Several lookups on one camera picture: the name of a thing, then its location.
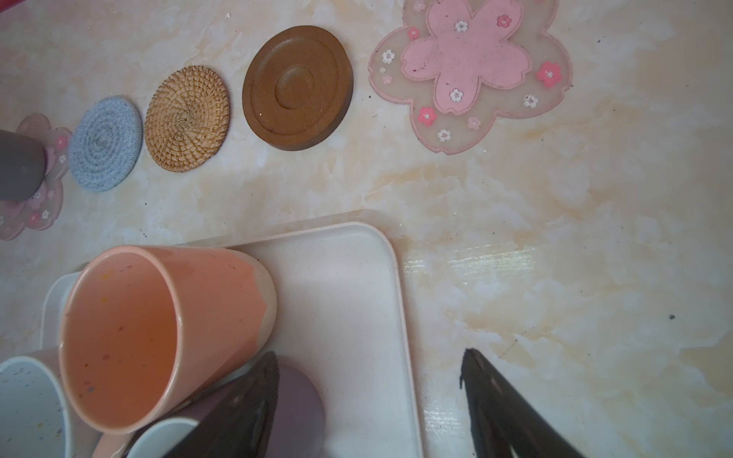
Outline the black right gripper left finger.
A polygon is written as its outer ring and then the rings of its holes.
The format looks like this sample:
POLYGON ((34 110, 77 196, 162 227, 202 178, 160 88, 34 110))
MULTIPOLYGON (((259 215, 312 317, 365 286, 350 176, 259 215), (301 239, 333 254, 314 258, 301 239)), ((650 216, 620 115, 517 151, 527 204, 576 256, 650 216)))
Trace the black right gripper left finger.
POLYGON ((263 457, 278 405, 279 362, 268 351, 168 457, 263 457))

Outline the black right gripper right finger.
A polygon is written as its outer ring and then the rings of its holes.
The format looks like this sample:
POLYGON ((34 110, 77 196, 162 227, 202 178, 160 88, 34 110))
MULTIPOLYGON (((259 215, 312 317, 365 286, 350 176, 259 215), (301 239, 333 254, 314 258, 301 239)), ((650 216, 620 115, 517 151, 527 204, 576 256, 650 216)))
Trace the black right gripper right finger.
POLYGON ((477 457, 582 458, 479 350, 465 350, 460 385, 477 457))

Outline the white lilac handled mug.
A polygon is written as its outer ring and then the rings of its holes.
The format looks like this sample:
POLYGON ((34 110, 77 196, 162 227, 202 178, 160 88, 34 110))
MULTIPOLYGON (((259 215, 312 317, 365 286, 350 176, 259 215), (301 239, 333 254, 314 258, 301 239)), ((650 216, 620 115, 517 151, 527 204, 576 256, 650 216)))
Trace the white lilac handled mug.
MULTIPOLYGON (((318 457, 326 433, 326 412, 315 385, 303 372, 286 363, 279 364, 280 381, 274 425, 267 457, 318 457)), ((234 387, 229 382, 214 392, 187 404, 133 434, 100 438, 95 457, 162 457, 171 452, 188 433, 210 414, 234 387)))

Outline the pink flower silicone coaster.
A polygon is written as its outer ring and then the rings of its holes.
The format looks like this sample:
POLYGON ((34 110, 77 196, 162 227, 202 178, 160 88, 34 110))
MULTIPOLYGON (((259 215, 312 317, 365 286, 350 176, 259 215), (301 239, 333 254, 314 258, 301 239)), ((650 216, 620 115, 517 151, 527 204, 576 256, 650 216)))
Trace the pink flower silicone coaster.
POLYGON ((42 231, 57 220, 63 204, 62 179, 69 170, 69 141, 72 132, 52 128, 47 116, 26 116, 15 133, 38 140, 43 146, 46 168, 38 189, 26 200, 2 200, 1 240, 13 240, 24 229, 42 231))

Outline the round woven rattan coaster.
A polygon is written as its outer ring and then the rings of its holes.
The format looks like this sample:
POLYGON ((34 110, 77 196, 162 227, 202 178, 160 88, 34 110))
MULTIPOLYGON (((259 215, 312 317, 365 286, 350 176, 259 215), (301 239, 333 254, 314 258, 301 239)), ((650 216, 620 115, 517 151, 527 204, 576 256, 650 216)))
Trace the round woven rattan coaster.
POLYGON ((229 93, 219 74, 202 65, 184 67, 170 74, 151 99, 146 147, 162 169, 188 172, 219 152, 229 123, 229 93))

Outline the round grey felt coaster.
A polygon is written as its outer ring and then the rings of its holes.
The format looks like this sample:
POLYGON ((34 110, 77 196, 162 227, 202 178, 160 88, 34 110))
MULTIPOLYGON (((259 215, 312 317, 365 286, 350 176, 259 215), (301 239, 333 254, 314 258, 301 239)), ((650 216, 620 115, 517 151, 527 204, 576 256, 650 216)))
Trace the round grey felt coaster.
POLYGON ((125 97, 107 97, 89 109, 69 142, 70 170, 79 186, 101 193, 133 171, 142 148, 139 110, 125 97))

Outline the grey mug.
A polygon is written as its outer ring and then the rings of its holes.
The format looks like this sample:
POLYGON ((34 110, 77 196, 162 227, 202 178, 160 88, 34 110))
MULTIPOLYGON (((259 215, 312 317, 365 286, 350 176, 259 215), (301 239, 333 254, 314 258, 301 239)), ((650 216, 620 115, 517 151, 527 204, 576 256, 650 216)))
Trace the grey mug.
POLYGON ((1 131, 1 200, 22 202, 40 187, 46 170, 43 144, 26 135, 1 131))

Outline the round brown wooden coaster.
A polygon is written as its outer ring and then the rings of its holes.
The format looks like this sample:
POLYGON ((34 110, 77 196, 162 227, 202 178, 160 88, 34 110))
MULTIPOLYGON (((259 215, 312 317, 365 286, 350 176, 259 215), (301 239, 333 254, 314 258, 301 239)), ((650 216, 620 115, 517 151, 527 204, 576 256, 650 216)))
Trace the round brown wooden coaster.
POLYGON ((353 95, 347 52, 331 32, 297 26, 270 38, 252 60, 242 86, 242 110, 252 131, 284 151, 327 139, 353 95))

